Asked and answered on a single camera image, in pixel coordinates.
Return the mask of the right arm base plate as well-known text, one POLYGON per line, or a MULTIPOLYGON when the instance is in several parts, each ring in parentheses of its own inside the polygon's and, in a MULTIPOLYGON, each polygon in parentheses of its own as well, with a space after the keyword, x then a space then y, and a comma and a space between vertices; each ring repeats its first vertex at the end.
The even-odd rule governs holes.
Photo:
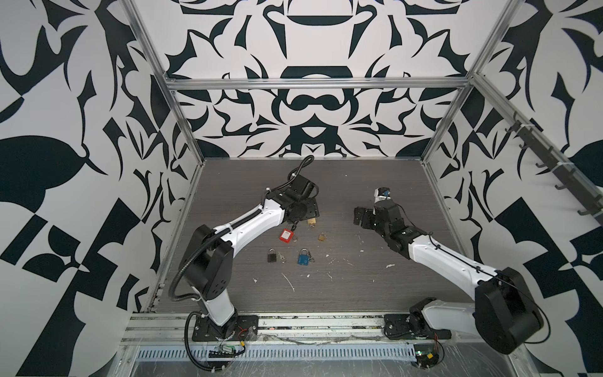
POLYGON ((419 314, 386 314, 383 332, 387 339, 425 338, 425 327, 419 314))

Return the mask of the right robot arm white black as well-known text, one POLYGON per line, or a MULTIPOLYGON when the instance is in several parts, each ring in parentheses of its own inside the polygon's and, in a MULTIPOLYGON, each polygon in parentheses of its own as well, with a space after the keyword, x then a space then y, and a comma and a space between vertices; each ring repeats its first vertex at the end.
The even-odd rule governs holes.
POLYGON ((471 304, 437 299, 423 304, 419 316, 428 328, 480 336, 502 354, 550 329, 547 315, 517 270, 498 270, 444 246, 431 233, 407 224, 400 209, 391 199, 380 200, 372 208, 355 208, 353 222, 376 232, 392 251, 428 267, 472 299, 471 304))

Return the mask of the blue padlock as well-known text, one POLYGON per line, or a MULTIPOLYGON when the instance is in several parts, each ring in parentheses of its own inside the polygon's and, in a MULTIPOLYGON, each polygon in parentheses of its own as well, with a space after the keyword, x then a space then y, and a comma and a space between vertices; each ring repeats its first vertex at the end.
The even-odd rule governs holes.
POLYGON ((306 248, 301 249, 301 251, 298 253, 297 264, 309 265, 311 262, 314 262, 314 258, 312 257, 310 251, 306 248))

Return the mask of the small black padlock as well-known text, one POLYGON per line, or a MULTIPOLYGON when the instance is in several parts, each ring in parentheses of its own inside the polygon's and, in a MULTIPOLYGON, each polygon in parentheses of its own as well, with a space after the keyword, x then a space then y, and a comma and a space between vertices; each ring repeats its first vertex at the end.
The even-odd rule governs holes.
POLYGON ((267 254, 267 262, 268 263, 274 263, 277 262, 277 253, 276 250, 273 248, 270 248, 267 254))

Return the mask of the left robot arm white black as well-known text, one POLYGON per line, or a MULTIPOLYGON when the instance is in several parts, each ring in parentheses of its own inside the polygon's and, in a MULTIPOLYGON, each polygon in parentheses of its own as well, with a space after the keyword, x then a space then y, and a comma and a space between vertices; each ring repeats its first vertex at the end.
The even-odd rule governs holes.
POLYGON ((294 174, 291 182, 267 190, 259 205, 235 220, 198 227, 169 287, 170 299, 198 303, 219 336, 230 336, 238 317, 228 292, 235 258, 270 229, 318 217, 318 191, 314 182, 294 174))

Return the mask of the red safety padlock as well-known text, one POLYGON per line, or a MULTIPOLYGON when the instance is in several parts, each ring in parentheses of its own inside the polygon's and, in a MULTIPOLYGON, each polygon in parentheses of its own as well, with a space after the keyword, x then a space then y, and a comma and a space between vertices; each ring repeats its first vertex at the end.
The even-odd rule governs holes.
POLYGON ((284 243, 290 243, 295 238, 295 230, 298 227, 298 223, 294 222, 288 224, 281 232, 279 239, 284 243))

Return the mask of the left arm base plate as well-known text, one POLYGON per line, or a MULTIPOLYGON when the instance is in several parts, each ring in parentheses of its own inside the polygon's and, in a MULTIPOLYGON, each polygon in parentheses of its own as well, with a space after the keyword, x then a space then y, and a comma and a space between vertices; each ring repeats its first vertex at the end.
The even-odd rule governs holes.
POLYGON ((209 317, 198 317, 192 339, 193 342, 237 341, 240 333, 255 336, 258 324, 259 317, 256 315, 235 315, 224 325, 215 324, 209 317))

